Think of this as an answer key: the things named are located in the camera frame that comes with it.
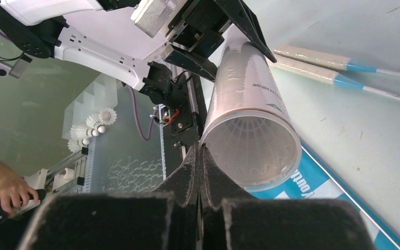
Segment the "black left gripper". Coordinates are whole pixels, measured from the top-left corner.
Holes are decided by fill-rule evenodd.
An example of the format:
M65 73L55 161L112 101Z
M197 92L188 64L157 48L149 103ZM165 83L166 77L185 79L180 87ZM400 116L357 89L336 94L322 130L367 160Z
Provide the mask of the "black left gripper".
M223 34L234 24L272 63L277 60L266 44L257 16L241 0L182 1L181 9L168 24L172 44L161 54L164 62L215 82L217 66L207 59L224 42Z

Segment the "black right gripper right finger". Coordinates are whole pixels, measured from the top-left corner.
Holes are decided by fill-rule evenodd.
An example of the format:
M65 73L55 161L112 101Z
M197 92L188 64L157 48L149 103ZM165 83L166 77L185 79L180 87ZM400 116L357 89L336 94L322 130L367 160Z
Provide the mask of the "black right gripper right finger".
M374 249L353 205L337 199L257 199L199 150L203 249Z

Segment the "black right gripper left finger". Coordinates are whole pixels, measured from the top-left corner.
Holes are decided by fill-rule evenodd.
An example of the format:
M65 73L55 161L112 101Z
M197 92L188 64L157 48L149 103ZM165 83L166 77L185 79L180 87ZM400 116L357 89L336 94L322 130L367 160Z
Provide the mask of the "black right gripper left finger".
M50 196L19 249L197 249L198 150L150 192Z

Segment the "white shuttlecock tube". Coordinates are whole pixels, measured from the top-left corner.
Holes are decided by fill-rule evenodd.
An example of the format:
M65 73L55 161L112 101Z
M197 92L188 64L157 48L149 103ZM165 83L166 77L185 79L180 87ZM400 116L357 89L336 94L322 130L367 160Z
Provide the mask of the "white shuttlecock tube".
M212 128L236 117L262 117L287 124L299 141L302 157L300 139L266 59L249 42L229 43L225 46L201 143L204 144L203 140ZM259 192L276 186L268 189L241 187L250 192Z

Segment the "white shuttlecock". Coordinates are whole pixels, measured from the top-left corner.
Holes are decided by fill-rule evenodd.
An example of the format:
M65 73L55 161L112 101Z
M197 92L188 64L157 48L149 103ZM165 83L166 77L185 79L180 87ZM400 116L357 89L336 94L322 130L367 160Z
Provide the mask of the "white shuttlecock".
M301 158L287 124L262 117L228 119L203 140L217 166L240 186L270 188L288 179Z

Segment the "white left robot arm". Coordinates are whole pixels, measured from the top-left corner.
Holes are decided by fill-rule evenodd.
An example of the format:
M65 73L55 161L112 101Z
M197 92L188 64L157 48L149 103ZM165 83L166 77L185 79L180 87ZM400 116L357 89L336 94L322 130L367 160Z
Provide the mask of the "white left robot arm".
M82 11L132 8L133 30L149 38L165 37L162 63L138 59L98 42L67 23L65 15ZM96 70L147 95L154 104L176 109L187 100L167 64L215 81L210 55L223 43L223 33L238 28L271 62L257 16L243 1L0 1L0 35L24 53L56 58Z

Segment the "operator hand bare skin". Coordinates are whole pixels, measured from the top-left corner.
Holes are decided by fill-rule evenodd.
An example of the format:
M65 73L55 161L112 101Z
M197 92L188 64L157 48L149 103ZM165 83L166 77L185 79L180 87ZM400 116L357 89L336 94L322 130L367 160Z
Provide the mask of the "operator hand bare skin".
M35 189L15 172L0 173L0 200L1 208L9 217L15 215L15 208L27 206L30 195L35 203L39 202L39 195Z

